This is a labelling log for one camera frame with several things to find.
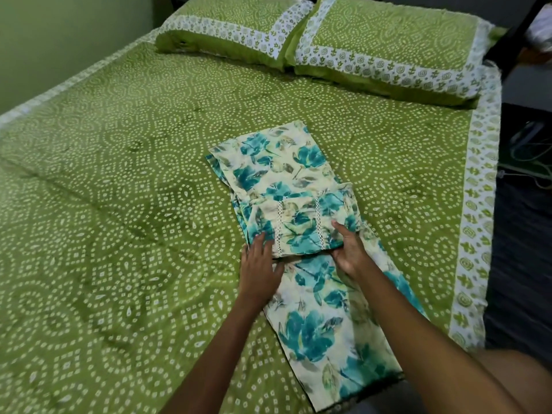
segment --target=bed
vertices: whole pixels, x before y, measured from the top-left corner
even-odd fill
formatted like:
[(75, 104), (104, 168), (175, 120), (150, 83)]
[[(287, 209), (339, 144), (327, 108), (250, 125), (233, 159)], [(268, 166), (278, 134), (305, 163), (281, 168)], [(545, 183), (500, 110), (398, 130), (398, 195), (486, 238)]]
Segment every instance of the bed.
[[(464, 110), (161, 55), (155, 35), (0, 117), (0, 411), (158, 411), (237, 293), (244, 239), (204, 155), (295, 119), (354, 184), (430, 320), (483, 345), (496, 67)], [(311, 411), (259, 316), (221, 412)]]

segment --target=bed frame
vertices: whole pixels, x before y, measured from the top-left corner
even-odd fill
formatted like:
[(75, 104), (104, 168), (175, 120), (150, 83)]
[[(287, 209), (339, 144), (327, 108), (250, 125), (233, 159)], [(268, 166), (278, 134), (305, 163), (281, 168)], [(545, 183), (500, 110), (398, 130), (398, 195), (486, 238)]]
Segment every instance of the bed frame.
[[(529, 25), (542, 10), (543, 6), (549, 1), (550, 0), (536, 0), (521, 23), (517, 27), (509, 29), (508, 32), (487, 52), (485, 59), (494, 62), (498, 68), (500, 68), (502, 71), (502, 81), (504, 81), (514, 69), (522, 48), (527, 46), (525, 33)], [(182, 0), (171, 0), (171, 2), (175, 10), (179, 9), (184, 4)]]

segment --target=green pillow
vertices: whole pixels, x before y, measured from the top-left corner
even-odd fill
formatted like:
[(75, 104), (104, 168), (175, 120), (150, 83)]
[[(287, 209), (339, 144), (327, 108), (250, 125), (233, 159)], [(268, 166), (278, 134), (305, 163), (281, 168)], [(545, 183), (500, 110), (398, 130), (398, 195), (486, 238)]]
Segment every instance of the green pillow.
[(290, 44), (297, 74), (398, 100), (470, 104), (479, 95), (489, 22), (374, 0), (318, 0)]
[(206, 52), (283, 70), (308, 0), (189, 0), (163, 24), (161, 52)]

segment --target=human hand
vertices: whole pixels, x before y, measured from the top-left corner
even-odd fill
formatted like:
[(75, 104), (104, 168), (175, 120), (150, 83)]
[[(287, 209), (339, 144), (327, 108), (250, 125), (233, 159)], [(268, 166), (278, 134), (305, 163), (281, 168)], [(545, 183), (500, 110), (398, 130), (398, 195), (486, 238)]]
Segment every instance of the human hand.
[(241, 267), (239, 269), (239, 292), (241, 298), (256, 313), (272, 299), (280, 286), (284, 274), (284, 263), (280, 262), (272, 270), (272, 245), (274, 241), (267, 241), (263, 246), (265, 234), (255, 237), (247, 249), (242, 248)]
[(332, 226), (343, 236), (343, 247), (330, 251), (333, 260), (342, 271), (358, 282), (362, 272), (375, 266), (375, 263), (355, 232), (349, 231), (337, 221), (332, 221)]

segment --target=floral garment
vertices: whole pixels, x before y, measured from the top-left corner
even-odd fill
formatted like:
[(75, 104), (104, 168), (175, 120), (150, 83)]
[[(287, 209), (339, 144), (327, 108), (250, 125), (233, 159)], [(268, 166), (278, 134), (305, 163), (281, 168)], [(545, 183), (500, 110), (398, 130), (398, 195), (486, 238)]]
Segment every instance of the floral garment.
[(351, 183), (335, 176), (301, 121), (230, 139), (206, 158), (229, 186), (246, 240), (265, 231), (284, 276), (265, 314), (316, 411), (401, 368), (358, 285), (327, 253), (343, 238), (331, 220), (357, 231), (378, 267), (423, 309), (382, 243), (360, 216)]

